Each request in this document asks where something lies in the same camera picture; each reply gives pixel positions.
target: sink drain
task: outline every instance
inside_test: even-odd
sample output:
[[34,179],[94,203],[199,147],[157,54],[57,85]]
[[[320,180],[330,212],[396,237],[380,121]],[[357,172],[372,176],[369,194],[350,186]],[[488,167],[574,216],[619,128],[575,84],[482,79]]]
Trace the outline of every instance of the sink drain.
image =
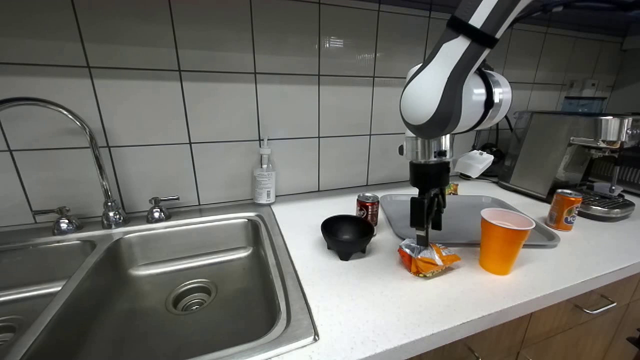
[[216,287],[209,280],[187,281],[166,298],[166,309],[173,314],[192,314],[209,305],[216,297]]
[[0,347],[13,339],[18,327],[12,323],[0,323]]

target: coffee machine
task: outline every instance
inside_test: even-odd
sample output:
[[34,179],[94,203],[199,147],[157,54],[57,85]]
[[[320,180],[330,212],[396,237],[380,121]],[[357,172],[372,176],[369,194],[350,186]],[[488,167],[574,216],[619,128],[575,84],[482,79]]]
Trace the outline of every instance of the coffee machine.
[[[615,195],[620,154],[638,144],[640,116],[521,111],[498,185],[550,202],[557,189],[582,193],[579,215],[600,221],[627,218],[635,204]],[[594,159],[613,158],[607,191],[589,189]]]

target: black bowl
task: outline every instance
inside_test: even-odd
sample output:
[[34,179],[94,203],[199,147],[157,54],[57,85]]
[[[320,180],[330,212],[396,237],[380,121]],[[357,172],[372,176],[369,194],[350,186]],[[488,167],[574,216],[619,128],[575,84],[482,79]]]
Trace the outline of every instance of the black bowl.
[[326,218],[320,230],[326,248],[334,250],[340,260],[347,261],[356,252],[365,253],[373,238],[373,225],[365,218],[356,215],[335,215]]

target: plastic tray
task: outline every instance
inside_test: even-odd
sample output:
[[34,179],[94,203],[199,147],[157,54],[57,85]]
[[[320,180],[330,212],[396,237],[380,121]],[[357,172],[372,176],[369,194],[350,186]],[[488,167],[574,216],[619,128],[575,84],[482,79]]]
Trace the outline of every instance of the plastic tray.
[[[415,195],[383,195],[380,205],[394,233],[402,239],[415,238],[409,226],[409,201]],[[486,208],[517,210],[495,197],[482,195],[449,195],[442,217],[442,231],[429,230],[429,240],[450,246],[480,245],[480,211]],[[536,221],[536,227],[525,242],[525,247],[556,247],[560,237]]]

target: double sink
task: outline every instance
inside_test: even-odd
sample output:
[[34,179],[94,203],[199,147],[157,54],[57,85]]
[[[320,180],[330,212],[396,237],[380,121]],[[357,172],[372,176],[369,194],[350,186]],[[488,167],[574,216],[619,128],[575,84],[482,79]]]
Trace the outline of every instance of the double sink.
[[267,359],[317,339],[269,207],[47,231],[0,233],[0,359]]

